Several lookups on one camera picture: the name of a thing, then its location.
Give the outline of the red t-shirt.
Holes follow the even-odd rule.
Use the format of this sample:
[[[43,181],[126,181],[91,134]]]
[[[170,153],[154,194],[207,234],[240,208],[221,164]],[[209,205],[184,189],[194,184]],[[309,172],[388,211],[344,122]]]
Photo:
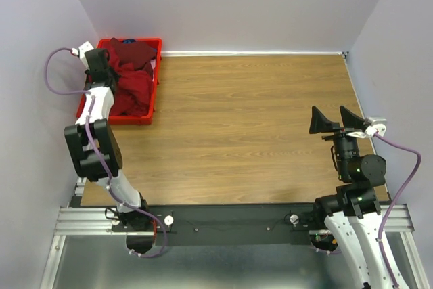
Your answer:
[[[145,116],[148,114],[154,90],[152,74],[142,70],[133,70],[127,65],[121,66],[113,48],[113,44],[118,41],[121,40],[112,38],[106,43],[106,49],[110,54],[109,63],[118,74],[114,105],[110,114],[112,116]]]

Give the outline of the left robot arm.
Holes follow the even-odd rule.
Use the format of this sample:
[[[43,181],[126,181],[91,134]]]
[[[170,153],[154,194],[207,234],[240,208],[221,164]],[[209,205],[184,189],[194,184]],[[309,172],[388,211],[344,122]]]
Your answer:
[[[109,52],[84,45],[74,53],[87,68],[83,111],[74,125],[64,129],[75,171],[79,177],[104,188],[115,201],[114,216],[109,220],[125,229],[154,229],[147,202],[122,171],[122,154],[109,124],[118,81],[109,64]]]

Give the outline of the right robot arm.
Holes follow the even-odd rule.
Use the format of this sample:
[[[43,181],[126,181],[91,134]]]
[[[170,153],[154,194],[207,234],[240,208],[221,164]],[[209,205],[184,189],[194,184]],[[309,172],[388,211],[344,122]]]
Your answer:
[[[360,139],[382,137],[384,118],[361,118],[340,106],[340,123],[313,106],[311,134],[332,143],[332,160],[343,183],[334,195],[317,198],[313,225],[328,229],[350,269],[356,288],[407,288],[386,237],[384,226],[391,213],[382,211],[375,192],[386,182],[386,160],[377,154],[361,155]]]

